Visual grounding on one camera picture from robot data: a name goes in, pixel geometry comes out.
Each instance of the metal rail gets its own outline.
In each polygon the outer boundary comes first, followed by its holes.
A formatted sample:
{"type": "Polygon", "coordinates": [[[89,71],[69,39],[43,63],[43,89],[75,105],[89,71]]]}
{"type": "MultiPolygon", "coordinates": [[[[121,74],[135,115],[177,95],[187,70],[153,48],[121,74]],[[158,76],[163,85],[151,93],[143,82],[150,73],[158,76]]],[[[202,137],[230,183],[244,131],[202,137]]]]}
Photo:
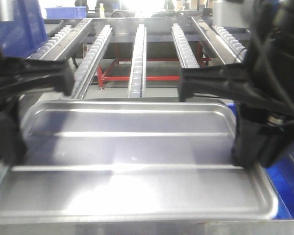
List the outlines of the metal rail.
{"type": "Polygon", "coordinates": [[[199,68],[185,34],[177,23],[174,23],[172,26],[172,36],[181,67],[186,69],[199,68]]]}
{"type": "Polygon", "coordinates": [[[78,46],[79,43],[91,32],[92,25],[92,19],[82,19],[66,34],[65,31],[56,34],[51,40],[49,40],[49,44],[47,44],[50,48],[38,59],[55,61],[70,58],[73,55],[76,46],[78,46]]]}
{"type": "Polygon", "coordinates": [[[128,83],[128,98],[144,97],[146,89],[147,31],[144,24],[137,28],[131,74],[128,83]]]}
{"type": "Polygon", "coordinates": [[[72,25],[66,25],[53,37],[51,37],[36,53],[31,54],[30,59],[41,60],[47,53],[49,53],[57,44],[65,38],[65,36],[72,30],[72,25]]]}
{"type": "Polygon", "coordinates": [[[234,54],[236,54],[237,61],[242,62],[244,60],[245,54],[247,52],[246,48],[224,27],[215,26],[214,29],[216,32],[224,39],[228,44],[234,54]]]}
{"type": "Polygon", "coordinates": [[[200,42],[210,58],[218,58],[214,65],[233,64],[237,55],[227,43],[217,35],[201,17],[192,17],[200,36],[200,42]]]}
{"type": "Polygon", "coordinates": [[[75,85],[71,99],[81,99],[85,96],[99,63],[107,50],[111,37],[112,27],[106,25],[74,74],[75,85]]]}

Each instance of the bottle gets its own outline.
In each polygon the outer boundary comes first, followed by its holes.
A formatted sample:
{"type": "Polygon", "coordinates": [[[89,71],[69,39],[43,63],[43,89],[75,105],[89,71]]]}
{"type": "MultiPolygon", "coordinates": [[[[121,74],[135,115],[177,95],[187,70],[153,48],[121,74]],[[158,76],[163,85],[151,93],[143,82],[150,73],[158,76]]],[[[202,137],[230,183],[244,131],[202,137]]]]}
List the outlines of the bottle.
{"type": "Polygon", "coordinates": [[[103,7],[103,3],[100,3],[99,12],[100,12],[100,18],[104,18],[104,7],[103,7]]]}

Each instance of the red support bar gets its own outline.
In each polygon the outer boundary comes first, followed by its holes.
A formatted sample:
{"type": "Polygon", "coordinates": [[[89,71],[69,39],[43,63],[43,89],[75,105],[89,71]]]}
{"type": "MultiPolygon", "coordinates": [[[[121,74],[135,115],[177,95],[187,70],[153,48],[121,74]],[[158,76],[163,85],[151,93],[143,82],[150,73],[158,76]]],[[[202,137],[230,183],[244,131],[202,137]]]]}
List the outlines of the red support bar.
{"type": "Polygon", "coordinates": [[[180,80],[179,76],[148,76],[146,78],[147,81],[178,81],[180,80]]]}
{"type": "Polygon", "coordinates": [[[128,81],[128,76],[113,76],[113,77],[105,77],[105,81],[128,81]]]}
{"type": "Polygon", "coordinates": [[[102,77],[101,66],[98,66],[97,78],[98,78],[98,85],[99,85],[100,88],[102,88],[103,87],[104,78],[102,77]]]}
{"type": "Polygon", "coordinates": [[[105,78],[114,68],[115,65],[117,65],[119,63],[118,59],[115,59],[110,66],[106,69],[106,71],[102,74],[102,77],[105,78]]]}
{"type": "MultiPolygon", "coordinates": [[[[147,81],[178,81],[180,79],[179,76],[148,76],[146,78],[147,81]]],[[[113,76],[113,77],[105,77],[105,81],[128,81],[128,76],[113,76]]]]}

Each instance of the metal surface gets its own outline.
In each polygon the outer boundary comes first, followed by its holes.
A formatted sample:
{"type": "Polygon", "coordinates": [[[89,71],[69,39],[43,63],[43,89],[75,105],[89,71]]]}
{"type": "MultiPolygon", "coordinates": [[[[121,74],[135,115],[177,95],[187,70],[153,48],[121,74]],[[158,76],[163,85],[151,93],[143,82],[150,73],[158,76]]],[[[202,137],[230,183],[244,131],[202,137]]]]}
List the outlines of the metal surface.
{"type": "Polygon", "coordinates": [[[234,116],[214,103],[51,101],[22,129],[25,165],[0,185],[0,223],[270,219],[257,165],[233,165],[234,116]]]}
{"type": "Polygon", "coordinates": [[[172,36],[181,67],[186,69],[199,68],[182,28],[176,23],[172,27],[172,36]]]}
{"type": "Polygon", "coordinates": [[[0,235],[294,235],[294,220],[0,225],[0,235]]]}
{"type": "Polygon", "coordinates": [[[13,0],[0,0],[0,22],[13,20],[13,0]]]}
{"type": "Polygon", "coordinates": [[[75,85],[71,95],[72,99],[81,99],[87,93],[111,37],[112,28],[110,25],[106,25],[74,74],[75,85]]]}
{"type": "Polygon", "coordinates": [[[91,19],[82,19],[62,40],[44,54],[42,60],[61,60],[70,58],[76,49],[93,29],[91,19]]]}
{"type": "Polygon", "coordinates": [[[207,55],[210,58],[219,59],[218,62],[214,62],[214,65],[233,64],[237,61],[236,54],[232,52],[228,44],[201,17],[192,17],[192,20],[199,31],[200,42],[207,55]]]}
{"type": "Polygon", "coordinates": [[[131,74],[128,83],[128,98],[144,97],[146,89],[146,58],[147,58],[147,31],[143,24],[137,28],[131,74]]]}

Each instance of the conveyor rack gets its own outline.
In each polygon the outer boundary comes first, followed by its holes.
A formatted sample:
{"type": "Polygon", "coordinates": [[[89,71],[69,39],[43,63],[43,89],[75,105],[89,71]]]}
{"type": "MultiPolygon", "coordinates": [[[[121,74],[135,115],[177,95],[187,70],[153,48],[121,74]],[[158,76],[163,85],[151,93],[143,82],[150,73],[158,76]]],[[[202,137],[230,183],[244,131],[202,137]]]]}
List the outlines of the conveyor rack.
{"type": "Polygon", "coordinates": [[[140,24],[137,29],[131,75],[128,84],[128,98],[143,97],[146,88],[146,57],[147,57],[147,33],[146,27],[140,24]]]}

